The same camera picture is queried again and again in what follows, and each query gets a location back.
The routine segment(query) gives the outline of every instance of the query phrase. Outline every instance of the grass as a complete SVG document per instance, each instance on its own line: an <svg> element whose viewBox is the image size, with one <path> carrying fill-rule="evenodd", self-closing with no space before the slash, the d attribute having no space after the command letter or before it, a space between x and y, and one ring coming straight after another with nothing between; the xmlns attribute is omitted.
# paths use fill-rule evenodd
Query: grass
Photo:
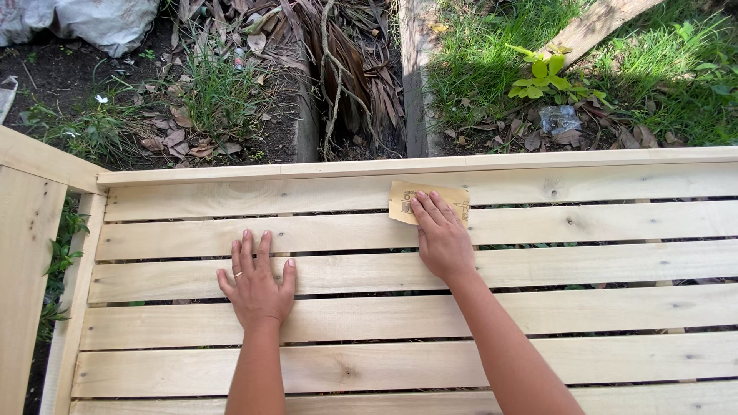
<svg viewBox="0 0 738 415"><path fill-rule="evenodd" d="M118 99L134 91L133 86L113 79L94 88L93 95L69 113L36 101L21 113L22 125L31 137L77 157L124 168L141 154L133 136L143 138L151 127L140 119L140 107L129 97Z"/></svg>
<svg viewBox="0 0 738 415"><path fill-rule="evenodd" d="M210 44L216 45L211 36ZM213 137L217 143L234 137L237 141L251 138L261 129L260 109L269 100L263 85L266 72L244 64L233 69L232 59L223 59L211 49L188 51L184 73L189 80L182 102L190 112L190 119L200 132Z"/></svg>
<svg viewBox="0 0 738 415"><path fill-rule="evenodd" d="M487 1L468 6L443 0L441 21L451 29L439 35L428 85L439 118L446 126L473 125L530 102L506 97L523 62L505 43L536 50L591 3L513 0L485 16L480 10ZM737 44L732 18L694 1L668 0L606 38L568 76L585 73L621 116L645 124L659 139L671 132L690 145L738 144ZM462 105L464 98L471 105Z"/></svg>

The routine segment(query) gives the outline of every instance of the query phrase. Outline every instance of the wooden bench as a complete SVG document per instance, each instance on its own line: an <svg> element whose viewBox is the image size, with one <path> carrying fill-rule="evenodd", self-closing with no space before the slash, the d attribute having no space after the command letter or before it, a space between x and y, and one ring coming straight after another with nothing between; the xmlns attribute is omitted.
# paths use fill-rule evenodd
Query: wooden bench
<svg viewBox="0 0 738 415"><path fill-rule="evenodd" d="M416 228L387 217L392 179L469 190L479 272L588 414L738 413L738 284L671 286L738 275L738 148L113 173L0 132L3 200L8 189L41 200L55 180L56 193L85 193L90 214L43 414L222 414L242 330L215 270L230 268L230 242L247 227L274 233L275 274L297 259L281 330L290 414L498 414L455 302L414 252ZM41 179L19 185L8 172ZM40 216L58 217L56 193ZM3 212L3 229L37 205ZM47 261L6 252L48 250L22 221L22 243L3 235L2 263L38 274ZM533 243L549 245L486 249ZM170 305L183 299L207 300ZM24 310L31 318L14 324L32 326ZM21 374L0 376L6 388Z"/></svg>

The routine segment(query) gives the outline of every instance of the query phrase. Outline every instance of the leafy plant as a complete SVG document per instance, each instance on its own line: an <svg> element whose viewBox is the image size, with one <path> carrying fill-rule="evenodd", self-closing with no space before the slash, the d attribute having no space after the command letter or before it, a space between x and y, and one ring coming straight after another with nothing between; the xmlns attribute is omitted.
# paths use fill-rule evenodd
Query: leafy plant
<svg viewBox="0 0 738 415"><path fill-rule="evenodd" d="M732 61L733 56L728 57L725 53L718 52L717 57L720 59L719 63L704 62L694 68L697 71L698 76L696 80L711 81L710 88L715 94L726 97L725 105L729 105L731 96L735 97L738 101L738 90L731 92L733 88L737 87L736 76L738 75L738 63Z"/></svg>
<svg viewBox="0 0 738 415"><path fill-rule="evenodd" d="M147 58L149 61L153 61L154 59L156 59L156 55L151 49L146 49L145 51L139 53L139 56L141 58Z"/></svg>
<svg viewBox="0 0 738 415"><path fill-rule="evenodd" d="M553 95L554 100L557 104L562 105L570 98L573 102L578 102L581 99L596 98L602 103L612 108L604 98L606 94L596 89L589 87L590 82L582 76L580 82L576 85L572 85L566 78L561 78L557 74L564 67L564 54L570 52L571 48L558 47L554 44L549 44L548 48L553 51L553 55L544 59L542 53L535 53L527 50L523 47L512 46L505 44L505 46L520 52L525 55L523 60L531 64L532 78L521 78L516 80L512 84L508 97L527 97L532 100L541 98L544 93ZM556 87L556 90L552 89L549 85Z"/></svg>
<svg viewBox="0 0 738 415"><path fill-rule="evenodd" d="M74 264L74 258L80 258L82 252L69 252L72 236L77 232L89 233L85 224L87 215L76 213L75 200L71 197L64 199L64 206L59 220L59 229L56 240L51 241L53 251L51 264L44 274L49 274L46 280L44 305L41 308L41 317L38 322L36 340L49 342L54 332L54 322L68 320L64 310L60 311L59 297L64 293L64 271Z"/></svg>
<svg viewBox="0 0 738 415"><path fill-rule="evenodd" d="M261 160L261 159L263 159L263 158L264 158L264 152L263 152L262 150L259 150L259 151L255 152L254 154L251 154L251 155L249 156L249 158L250 158L251 160L254 160L254 161L258 161L258 160Z"/></svg>

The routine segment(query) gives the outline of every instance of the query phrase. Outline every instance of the unfinished pine wood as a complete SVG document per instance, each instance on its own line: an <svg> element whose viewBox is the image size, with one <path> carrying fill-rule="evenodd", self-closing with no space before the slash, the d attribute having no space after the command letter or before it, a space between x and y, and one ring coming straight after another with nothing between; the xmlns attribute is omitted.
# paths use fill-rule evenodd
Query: unfinished pine wood
<svg viewBox="0 0 738 415"><path fill-rule="evenodd" d="M60 298L59 310L66 310L66 321L57 321L54 337L46 365L44 394L41 398L40 415L67 415L69 413L72 378L77 363L77 351L83 329L83 319L87 308L87 295L90 287L94 252L103 225L106 198L95 193L82 195L77 210L89 215L87 228L90 233L79 232L72 237L69 252L82 252L82 258L64 273L64 293Z"/></svg>
<svg viewBox="0 0 738 415"><path fill-rule="evenodd" d="M97 174L109 171L41 141L0 126L0 165L68 185L81 193L106 194Z"/></svg>
<svg viewBox="0 0 738 415"><path fill-rule="evenodd" d="M475 245L729 236L737 210L734 200L471 210L469 235ZM255 238L271 230L276 253L418 244L416 226L386 213L106 224L97 260L229 255L247 228Z"/></svg>
<svg viewBox="0 0 738 415"><path fill-rule="evenodd" d="M49 240L56 239L65 195L62 183L0 166L0 414L23 412Z"/></svg>
<svg viewBox="0 0 738 415"><path fill-rule="evenodd" d="M738 324L738 285L496 294L527 335ZM451 295L297 300L280 342L467 337ZM87 309L82 350L240 344L229 303Z"/></svg>
<svg viewBox="0 0 738 415"><path fill-rule="evenodd" d="M489 287L594 284L738 275L738 240L476 251ZM285 259L272 259L279 275ZM296 257L297 294L446 289L418 253ZM100 264L91 303L223 298L215 271L231 260Z"/></svg>
<svg viewBox="0 0 738 415"><path fill-rule="evenodd" d="M736 161L738 161L738 148L735 147L641 148L618 151L563 151L557 153L491 154L402 160L115 171L99 174L97 184L117 188L236 180L309 179L313 177L378 176L382 174L510 170L517 168Z"/></svg>
<svg viewBox="0 0 738 415"><path fill-rule="evenodd" d="M106 221L386 209L394 179L467 188L473 205L738 195L738 163L535 168L112 188Z"/></svg>
<svg viewBox="0 0 738 415"><path fill-rule="evenodd" d="M681 385L572 388L588 415L733 415L738 406L738 381ZM287 413L502 415L491 391L345 394L287 397ZM225 398L79 400L72 415L223 415Z"/></svg>
<svg viewBox="0 0 738 415"><path fill-rule="evenodd" d="M564 383L738 375L738 332L531 342ZM73 397L225 395L238 349L80 353ZM472 341L283 347L286 393L486 386Z"/></svg>

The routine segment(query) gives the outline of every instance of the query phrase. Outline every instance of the wooden post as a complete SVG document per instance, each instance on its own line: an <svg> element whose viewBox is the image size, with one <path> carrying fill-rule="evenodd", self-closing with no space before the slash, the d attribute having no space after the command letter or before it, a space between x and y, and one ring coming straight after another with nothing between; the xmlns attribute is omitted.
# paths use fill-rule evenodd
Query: wooden post
<svg viewBox="0 0 738 415"><path fill-rule="evenodd" d="M0 166L0 414L20 415L66 185Z"/></svg>
<svg viewBox="0 0 738 415"><path fill-rule="evenodd" d="M106 198L97 194L83 195L80 200L79 213L89 215L87 228L90 229L90 233L88 235L79 232L72 238L69 250L81 251L83 255L64 273L61 309L67 310L66 316L69 320L58 321L54 328L40 414L69 413L72 380L80 348L85 310L88 307L87 294L90 289L97 240L103 226L105 204Z"/></svg>
<svg viewBox="0 0 738 415"><path fill-rule="evenodd" d="M598 0L581 16L571 19L569 25L548 44L572 49L565 55L564 68L567 68L623 23L662 1ZM537 53L542 53L544 59L551 56L546 46Z"/></svg>

